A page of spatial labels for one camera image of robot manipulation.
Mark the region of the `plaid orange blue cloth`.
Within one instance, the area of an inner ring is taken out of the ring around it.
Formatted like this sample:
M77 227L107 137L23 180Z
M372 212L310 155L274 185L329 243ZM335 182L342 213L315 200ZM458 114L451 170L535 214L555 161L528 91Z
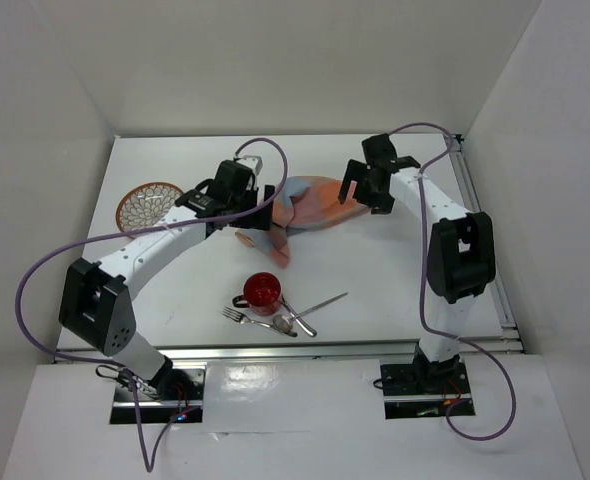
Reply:
M273 203L272 225L268 231L239 229L236 238L246 247L286 268L291 261L290 237L332 228L370 212L370 208L338 196L341 180L324 176L293 176Z

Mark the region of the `red enamel mug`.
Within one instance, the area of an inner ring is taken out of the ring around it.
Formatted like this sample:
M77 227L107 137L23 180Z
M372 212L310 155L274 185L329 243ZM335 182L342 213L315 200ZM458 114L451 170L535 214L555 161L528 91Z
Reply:
M232 305L262 317L274 315L282 306L281 283L269 272L255 273L244 283L242 294L232 299Z

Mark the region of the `floral patterned ceramic plate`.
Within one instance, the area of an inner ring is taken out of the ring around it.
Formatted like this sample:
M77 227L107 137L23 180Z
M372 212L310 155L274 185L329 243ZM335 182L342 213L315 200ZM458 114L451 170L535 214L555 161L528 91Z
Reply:
M118 203L115 222L121 232L154 226L175 204L183 191L168 182L150 182L135 187Z

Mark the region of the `silver fork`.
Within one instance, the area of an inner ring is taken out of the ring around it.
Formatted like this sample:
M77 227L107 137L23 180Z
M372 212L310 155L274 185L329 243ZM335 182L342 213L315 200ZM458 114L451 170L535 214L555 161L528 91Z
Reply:
M259 326L259 327L265 328L267 330L271 330L276 333L279 333L281 335L288 336L290 338L296 338L298 336L297 333L295 333L291 330L288 330L288 331L281 330L273 324L269 324L269 323L266 323L266 322L263 322L260 320L254 320L254 319L248 317L246 314L242 313L241 311L237 311L237 310L230 308L230 307L224 307L222 309L222 315L224 317L226 317L227 319L230 319L233 322L238 323L238 324L250 324L250 325Z

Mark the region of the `silver spoon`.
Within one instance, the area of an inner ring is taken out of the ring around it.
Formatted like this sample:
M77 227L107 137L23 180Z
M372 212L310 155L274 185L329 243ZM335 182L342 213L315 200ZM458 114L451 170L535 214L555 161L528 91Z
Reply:
M305 316L315 313L315 312L321 310L322 308L329 306L332 303L339 301L340 299L343 299L347 295L348 295L348 293L344 292L344 293L336 295L328 300L325 300L317 305L314 305L313 307L310 307L302 312L297 313L297 318L303 320L303 318ZM293 322L290 314L287 311L286 311L286 314L284 314L284 315L276 314L272 319L272 324L275 325L276 327L278 327L279 329L286 330L286 331L288 331L288 330L293 331L294 325L297 325L295 322Z

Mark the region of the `silver table knife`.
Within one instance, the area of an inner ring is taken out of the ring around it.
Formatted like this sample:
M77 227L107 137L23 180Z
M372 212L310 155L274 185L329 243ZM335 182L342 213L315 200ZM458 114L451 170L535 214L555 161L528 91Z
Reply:
M297 318L297 313L285 299L282 299L281 303L285 310L290 314L293 322L295 322L309 337L315 338L317 336L317 331L315 329L304 320Z

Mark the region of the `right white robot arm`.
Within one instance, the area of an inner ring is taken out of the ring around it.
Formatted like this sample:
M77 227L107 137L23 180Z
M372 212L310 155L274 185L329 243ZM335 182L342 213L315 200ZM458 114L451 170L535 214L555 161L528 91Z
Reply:
M362 150L363 162L347 164L338 199L351 198L373 214L389 214L399 202L420 220L420 321L427 329L415 348L411 379L419 390L435 393L454 376L458 339L474 302L496 276L492 220L446 195L413 157L397 154L387 134L363 140Z

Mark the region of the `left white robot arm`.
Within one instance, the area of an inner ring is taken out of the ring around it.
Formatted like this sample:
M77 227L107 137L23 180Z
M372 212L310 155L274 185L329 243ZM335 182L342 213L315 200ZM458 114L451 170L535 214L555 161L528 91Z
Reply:
M186 375L137 331L133 301L158 273L191 247L227 226L267 230L272 185L260 188L258 156L220 163L212 179L178 197L156 223L156 232L136 234L120 250L95 262L80 258L66 273L59 311L61 325L104 356L137 376L138 389L151 399L170 395Z

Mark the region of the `right aluminium rail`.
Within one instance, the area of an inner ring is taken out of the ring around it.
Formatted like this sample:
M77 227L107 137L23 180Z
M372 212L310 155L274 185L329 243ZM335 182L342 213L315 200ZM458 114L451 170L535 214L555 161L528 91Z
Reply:
M493 351L503 353L523 353L524 345L508 302L499 268L491 262L496 260L495 233L490 216L481 208L472 175L464 156L464 136L455 134L449 158L454 170L457 184L463 198L464 206L471 212L473 234L476 240L471 246L476 257L475 263L486 270L489 282L485 286L484 295L489 297L488 304L495 311L494 322L498 324L501 334L496 343L505 343L504 347L492 347Z

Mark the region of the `aluminium rail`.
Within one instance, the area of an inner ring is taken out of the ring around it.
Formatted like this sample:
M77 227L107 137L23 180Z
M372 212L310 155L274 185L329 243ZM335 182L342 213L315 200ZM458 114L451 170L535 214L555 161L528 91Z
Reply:
M513 354L523 353L524 347L518 337L491 339L490 341L474 340L491 353ZM180 348L162 349L162 354L174 361L195 360L275 360L275 359L313 359L313 358L349 358L385 356L412 356L414 342L375 342L375 343L340 343L340 344L295 344L269 345L253 347L222 347L222 348ZM75 357L103 359L104 356L90 350L61 352Z
M523 353L524 345L508 302L499 268L491 262L496 260L495 233L490 216L481 208L472 175L464 156L464 136L455 134L449 158L454 170L457 184L463 198L464 206L471 212L473 234L476 240L471 246L476 257L475 263L486 270L489 282L485 286L484 295L489 297L488 304L495 311L494 322L498 324L501 334L496 343L505 343L504 347L492 347L493 351L503 353Z

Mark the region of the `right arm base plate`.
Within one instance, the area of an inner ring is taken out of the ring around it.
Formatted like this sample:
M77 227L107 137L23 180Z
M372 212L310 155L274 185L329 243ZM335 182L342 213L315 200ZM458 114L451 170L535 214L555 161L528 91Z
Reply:
M411 363L381 364L372 386L382 393L387 420L444 417L449 408L452 417L476 415L463 362L431 386L420 382Z

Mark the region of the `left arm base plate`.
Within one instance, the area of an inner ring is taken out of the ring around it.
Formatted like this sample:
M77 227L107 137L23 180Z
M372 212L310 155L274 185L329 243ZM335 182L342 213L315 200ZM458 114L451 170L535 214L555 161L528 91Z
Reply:
M177 424L198 424L203 421L206 366L188 364L184 370L187 380L175 384L165 393L135 378L138 387L140 415L143 424L165 424L170 418ZM115 386L109 423L111 425L135 425L135 403L128 379L113 367L97 367L98 377L112 380Z

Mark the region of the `front aluminium rail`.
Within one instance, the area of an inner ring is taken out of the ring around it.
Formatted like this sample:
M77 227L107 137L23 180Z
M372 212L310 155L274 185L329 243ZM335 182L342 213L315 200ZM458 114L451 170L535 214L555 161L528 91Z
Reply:
M523 353L524 347L518 337L491 339L490 341L474 340L491 353L513 354ZM375 343L340 343L340 344L295 344L269 345L253 347L222 347L222 348L180 348L162 349L162 354L174 361L195 360L275 360L275 359L313 359L313 358L349 358L385 356L412 356L414 342L375 342ZM90 350L61 352L75 357L103 359L104 356Z

